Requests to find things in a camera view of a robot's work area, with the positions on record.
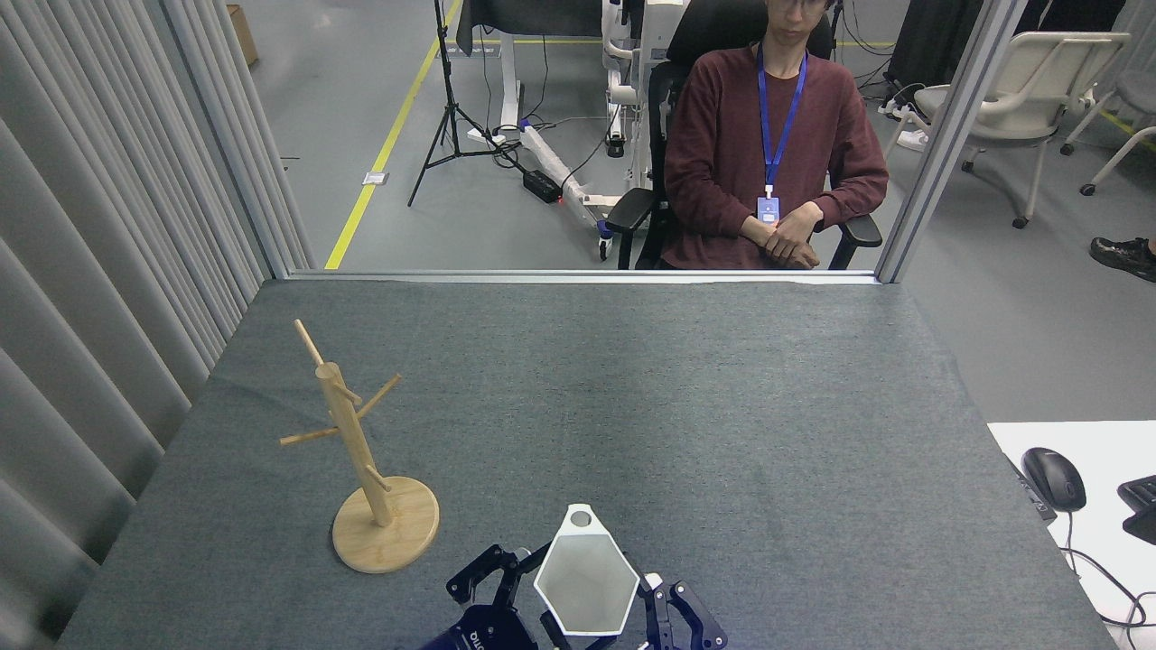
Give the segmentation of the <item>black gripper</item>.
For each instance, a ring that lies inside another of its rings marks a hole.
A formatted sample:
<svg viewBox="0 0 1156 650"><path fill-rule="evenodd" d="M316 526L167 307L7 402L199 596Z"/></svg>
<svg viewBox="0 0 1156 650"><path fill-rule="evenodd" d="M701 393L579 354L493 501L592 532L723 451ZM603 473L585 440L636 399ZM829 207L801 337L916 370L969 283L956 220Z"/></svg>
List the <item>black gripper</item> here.
<svg viewBox="0 0 1156 650"><path fill-rule="evenodd" d="M445 585L451 598L466 608L465 613L455 625L420 649L538 649L536 641L513 608L521 577L535 568L536 553L526 548L507 552L495 542L488 551L480 552ZM502 579L492 605L473 605L476 589L495 571L502 571ZM673 631L670 608L677 610L689 626L688 649L727 647L728 637L722 626L718 625L688 581L679 579L670 584L659 573L645 573L639 584L639 597L647 616L647 642L640 649L680 649ZM540 625L554 650L573 649L549 610L541 614Z"/></svg>

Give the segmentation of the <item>person's right hand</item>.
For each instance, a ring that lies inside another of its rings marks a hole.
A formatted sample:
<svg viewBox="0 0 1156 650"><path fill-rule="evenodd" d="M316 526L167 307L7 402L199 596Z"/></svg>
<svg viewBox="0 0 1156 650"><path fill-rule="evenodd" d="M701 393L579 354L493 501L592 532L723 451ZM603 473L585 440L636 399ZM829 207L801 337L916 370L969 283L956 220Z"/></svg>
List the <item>person's right hand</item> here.
<svg viewBox="0 0 1156 650"><path fill-rule="evenodd" d="M817 254L815 254L814 248L808 243L803 246L793 248L788 251L788 254L776 256L771 251L763 248L762 243L766 237L769 226L771 223L759 221L758 217L746 217L743 226L741 226L741 235L744 238L751 241L759 248L763 254L766 254L772 263L784 266L786 268L794 269L813 269L817 267L820 260Z"/></svg>

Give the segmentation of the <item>person's left hand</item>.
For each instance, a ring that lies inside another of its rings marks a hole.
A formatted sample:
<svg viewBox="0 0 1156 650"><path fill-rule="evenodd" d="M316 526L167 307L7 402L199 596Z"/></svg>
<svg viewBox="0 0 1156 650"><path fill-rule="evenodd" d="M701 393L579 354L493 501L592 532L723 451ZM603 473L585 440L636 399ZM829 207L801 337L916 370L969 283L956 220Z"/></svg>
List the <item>person's left hand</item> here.
<svg viewBox="0 0 1156 650"><path fill-rule="evenodd" d="M793 248L803 246L808 243L815 227L825 217L821 207L814 201L790 210L785 217L777 219L773 226L769 226L763 248L776 256L788 254Z"/></svg>

